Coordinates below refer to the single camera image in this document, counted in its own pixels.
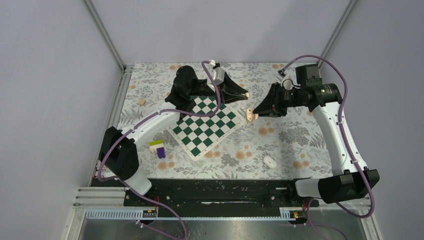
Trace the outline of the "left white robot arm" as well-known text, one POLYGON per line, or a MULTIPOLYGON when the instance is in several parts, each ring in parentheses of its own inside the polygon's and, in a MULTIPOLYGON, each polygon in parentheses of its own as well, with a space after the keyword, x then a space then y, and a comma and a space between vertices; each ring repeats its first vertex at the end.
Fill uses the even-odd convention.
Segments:
POLYGON ((249 92, 235 83, 219 63, 203 61, 207 77, 200 79, 189 65, 175 73, 169 95, 153 112, 139 122, 118 129, 109 127, 102 140, 97 178, 104 181, 104 168, 112 172, 114 180, 121 181, 136 193, 144 206, 152 204, 155 192, 139 163, 139 149, 144 146, 166 155, 164 144, 154 136, 166 128, 179 137, 188 152, 201 154, 214 142, 236 126, 236 114, 228 109, 230 103, 246 101, 249 92))

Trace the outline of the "beige earbud charging case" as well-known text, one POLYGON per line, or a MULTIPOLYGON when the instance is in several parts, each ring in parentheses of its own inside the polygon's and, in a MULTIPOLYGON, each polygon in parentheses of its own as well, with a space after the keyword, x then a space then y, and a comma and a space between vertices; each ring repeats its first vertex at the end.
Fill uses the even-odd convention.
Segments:
POLYGON ((245 117, 246 121, 248 123, 251 123, 259 118, 259 115, 257 113, 253 113, 253 110, 251 108, 247 108, 245 111, 245 117))

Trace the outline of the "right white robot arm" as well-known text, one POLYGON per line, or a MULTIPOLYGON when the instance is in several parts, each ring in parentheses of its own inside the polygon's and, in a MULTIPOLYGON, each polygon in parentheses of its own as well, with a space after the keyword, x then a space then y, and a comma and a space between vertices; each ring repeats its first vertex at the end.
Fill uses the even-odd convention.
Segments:
POLYGON ((369 169, 344 124, 342 96, 334 83, 324 84, 317 64, 296 67, 299 87, 286 89, 273 83, 264 100, 252 111, 255 117, 283 117, 288 108, 308 107, 323 134, 331 161, 332 176, 295 181, 287 191, 287 201, 301 205, 307 197, 327 204, 361 199, 380 179, 376 169, 369 169))

